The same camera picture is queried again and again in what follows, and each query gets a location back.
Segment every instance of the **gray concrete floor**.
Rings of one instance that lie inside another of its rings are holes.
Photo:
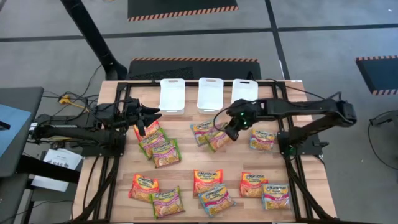
[[[236,12],[143,22],[127,22],[126,0],[83,2],[103,34],[270,27],[263,0],[238,0]],[[381,24],[398,19],[398,2],[394,0],[271,2],[279,27]],[[0,38],[51,35],[80,35],[59,1],[6,1],[0,11]],[[280,33],[280,38],[291,79],[303,80],[308,91],[322,96],[342,91],[343,98],[356,108],[355,126],[333,128],[320,135],[331,143],[324,148],[324,155],[338,216],[342,220],[396,223],[397,172],[376,159],[366,128],[369,118],[396,109],[398,98],[372,96],[354,59],[397,54],[398,29],[286,32]],[[247,57],[260,60],[263,78],[282,78],[271,33],[139,37],[106,42],[126,67],[133,57]],[[98,65],[84,40],[2,42],[0,88],[42,86],[56,93],[81,93]],[[104,71],[100,69],[88,93],[97,94],[103,80]],[[60,108],[55,100],[43,99],[39,113],[53,114]],[[77,112],[69,107],[63,114]],[[372,128],[371,132],[380,156],[398,167],[395,129],[387,124]],[[36,156],[47,148],[29,145],[25,152]],[[64,222],[70,217],[70,206],[68,202],[42,205],[35,208],[30,222]]]

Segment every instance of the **white plastic tray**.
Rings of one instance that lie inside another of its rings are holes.
[[[259,84],[252,80],[235,79],[232,82],[231,103],[238,99],[253,101],[259,97]]]
[[[219,78],[200,78],[198,109],[201,114],[215,114],[223,108],[224,81]]]
[[[185,80],[182,78],[165,78],[160,81],[159,109],[165,115],[184,114]]]

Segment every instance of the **gray table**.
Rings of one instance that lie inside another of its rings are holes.
[[[31,112],[29,119],[7,151],[0,157],[0,222],[17,213],[29,178],[29,174],[15,174],[15,171],[24,151],[29,127],[36,116],[43,91],[41,87],[0,89],[0,104]],[[10,218],[1,224],[13,222],[14,218]]]

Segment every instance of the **maruchan ramen package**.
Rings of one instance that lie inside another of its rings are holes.
[[[199,194],[199,199],[205,208],[206,213],[210,217],[214,217],[217,213],[236,205],[229,195],[225,184],[219,184],[212,190]]]
[[[209,148],[213,152],[216,152],[219,148],[232,142],[232,139],[224,131],[219,131],[213,137],[208,137],[208,136],[205,137],[209,145]]]
[[[144,138],[140,143],[139,147],[148,159],[152,158],[152,148],[167,142],[167,136],[165,135],[162,128],[157,130],[154,134]]]
[[[223,170],[216,172],[193,171],[193,195],[197,196],[223,183]]]
[[[159,130],[160,129],[159,122],[154,121],[152,124],[150,124],[148,126],[148,128],[144,128],[144,129],[145,129],[145,136],[140,136],[137,126],[134,125],[134,132],[135,132],[139,142],[141,142],[144,138],[154,134],[157,130]]]
[[[129,198],[141,200],[150,203],[150,195],[159,192],[159,183],[157,179],[144,177],[136,174],[132,180],[132,188],[129,191]]]
[[[262,204],[264,209],[290,208],[287,184],[263,184]]]
[[[262,185],[268,183],[264,175],[256,175],[250,172],[242,172],[240,193],[242,197],[261,198]]]
[[[150,196],[150,198],[156,219],[179,212],[184,212],[180,187],[176,187],[168,192],[154,193]]]
[[[259,151],[271,152],[274,147],[275,134],[267,133],[265,131],[256,131],[253,129],[250,137],[250,148]]]
[[[226,125],[227,123],[216,124],[218,129],[221,129]],[[212,137],[212,135],[218,132],[218,130],[214,128],[213,120],[205,121],[202,124],[192,124],[190,125],[190,127],[198,143],[198,146],[202,146],[207,143],[206,136]]]
[[[152,148],[152,157],[154,158],[155,168],[180,162],[181,153],[177,140],[173,139]]]

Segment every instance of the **black floor mat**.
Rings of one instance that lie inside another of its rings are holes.
[[[398,94],[398,57],[359,57],[356,64],[373,95]]]
[[[236,0],[129,0],[130,22],[238,10]]]
[[[130,63],[130,80],[161,80],[184,78],[197,80],[202,77],[233,80],[246,79],[248,73],[260,80],[260,64],[257,59],[222,58],[134,58]]]

